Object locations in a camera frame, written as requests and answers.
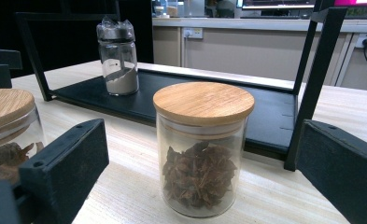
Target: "wall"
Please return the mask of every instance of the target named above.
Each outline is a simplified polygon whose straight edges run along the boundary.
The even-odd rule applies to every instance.
[[[305,32],[204,28],[204,39],[186,39],[176,27],[154,27],[155,63],[285,80],[296,78]],[[346,35],[336,44],[325,84],[334,70]],[[318,36],[312,48],[313,59]]]
[[[155,63],[284,80],[294,80],[296,76],[306,34],[305,31],[204,28],[203,39],[185,39],[180,27],[154,26],[153,32]],[[367,90],[367,62],[362,49],[353,47],[358,35],[340,34],[325,85]],[[317,42],[318,35],[309,62]]]

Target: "black tray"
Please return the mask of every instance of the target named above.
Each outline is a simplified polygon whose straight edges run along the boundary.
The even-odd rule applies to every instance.
[[[231,84],[249,91],[255,98],[255,108],[249,115],[245,151],[266,154],[283,160],[287,153],[297,114],[297,96],[217,78],[171,75],[139,69],[139,91],[127,96],[107,93],[103,77],[95,77],[71,86],[51,91],[60,100],[129,119],[139,119],[155,125],[156,110],[153,95],[159,89],[182,82],[212,81]]]

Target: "white powder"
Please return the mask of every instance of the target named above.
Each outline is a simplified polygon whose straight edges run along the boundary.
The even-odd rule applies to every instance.
[[[139,88],[139,82],[137,79],[137,72],[135,68],[119,70],[114,72],[108,77],[117,77],[112,80],[106,79],[106,88],[109,94],[112,95],[127,95],[134,93]]]

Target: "light wood tabletop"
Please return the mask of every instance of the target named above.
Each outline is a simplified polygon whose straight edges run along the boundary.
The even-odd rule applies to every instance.
[[[269,78],[148,63],[138,66],[171,74],[292,87],[289,81]],[[52,90],[101,75],[98,61],[46,73]],[[58,100],[45,102],[34,75],[13,78],[12,84],[14,89],[27,90],[34,95],[48,143],[80,122],[105,120],[110,164],[74,223],[347,223],[300,171],[284,170],[282,161],[250,153],[243,158],[236,200],[227,212],[211,218],[184,217],[162,199],[154,126]],[[367,91],[323,87],[314,119],[335,125],[367,142]]]

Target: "glass jar with wooden lid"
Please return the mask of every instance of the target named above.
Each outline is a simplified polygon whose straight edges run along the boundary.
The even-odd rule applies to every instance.
[[[0,179],[19,180],[18,166],[41,150],[45,137],[29,91],[0,89]]]
[[[166,203],[189,217],[227,211],[235,199],[253,96],[232,85],[188,82],[160,89],[153,104]]]

